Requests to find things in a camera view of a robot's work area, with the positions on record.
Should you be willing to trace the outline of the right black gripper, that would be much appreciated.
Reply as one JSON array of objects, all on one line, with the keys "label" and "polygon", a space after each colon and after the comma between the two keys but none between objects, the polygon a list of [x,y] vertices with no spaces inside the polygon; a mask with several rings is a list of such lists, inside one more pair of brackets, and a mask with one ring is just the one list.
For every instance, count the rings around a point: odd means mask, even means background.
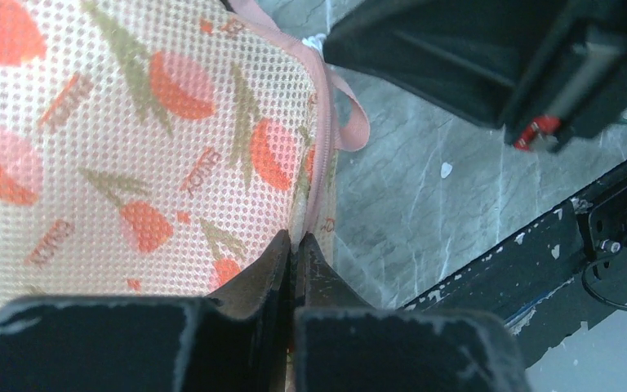
[{"label": "right black gripper", "polygon": [[627,109],[627,1],[566,1],[504,114],[505,143],[557,153]]}]

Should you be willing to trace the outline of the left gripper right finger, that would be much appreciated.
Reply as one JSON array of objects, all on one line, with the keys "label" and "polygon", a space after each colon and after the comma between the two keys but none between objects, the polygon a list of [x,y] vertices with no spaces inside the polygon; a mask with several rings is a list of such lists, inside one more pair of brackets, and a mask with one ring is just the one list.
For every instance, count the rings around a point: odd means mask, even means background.
[{"label": "left gripper right finger", "polygon": [[297,391],[528,391],[523,356],[495,315],[379,310],[299,246],[293,382]]}]

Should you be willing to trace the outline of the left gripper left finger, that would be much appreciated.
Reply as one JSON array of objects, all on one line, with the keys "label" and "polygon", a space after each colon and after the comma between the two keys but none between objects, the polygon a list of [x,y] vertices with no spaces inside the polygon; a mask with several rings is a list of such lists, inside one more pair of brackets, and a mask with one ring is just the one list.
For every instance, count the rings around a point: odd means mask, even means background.
[{"label": "left gripper left finger", "polygon": [[0,310],[0,391],[281,391],[291,240],[205,296],[24,296]]}]

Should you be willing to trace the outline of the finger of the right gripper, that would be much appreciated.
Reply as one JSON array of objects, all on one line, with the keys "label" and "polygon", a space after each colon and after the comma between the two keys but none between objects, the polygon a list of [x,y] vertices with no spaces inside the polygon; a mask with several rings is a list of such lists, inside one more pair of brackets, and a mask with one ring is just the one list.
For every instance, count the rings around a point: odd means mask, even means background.
[{"label": "finger of the right gripper", "polygon": [[511,121],[520,84],[564,1],[364,1],[326,62],[382,78],[480,127]]}]

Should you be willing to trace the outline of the pink floral mesh laundry bag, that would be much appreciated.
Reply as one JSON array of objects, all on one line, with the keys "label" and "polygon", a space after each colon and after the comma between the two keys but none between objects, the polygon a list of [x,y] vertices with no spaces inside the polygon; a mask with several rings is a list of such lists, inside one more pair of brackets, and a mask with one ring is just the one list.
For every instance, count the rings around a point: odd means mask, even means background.
[{"label": "pink floral mesh laundry bag", "polygon": [[0,308],[216,290],[335,228],[370,123],[254,1],[0,1]]}]

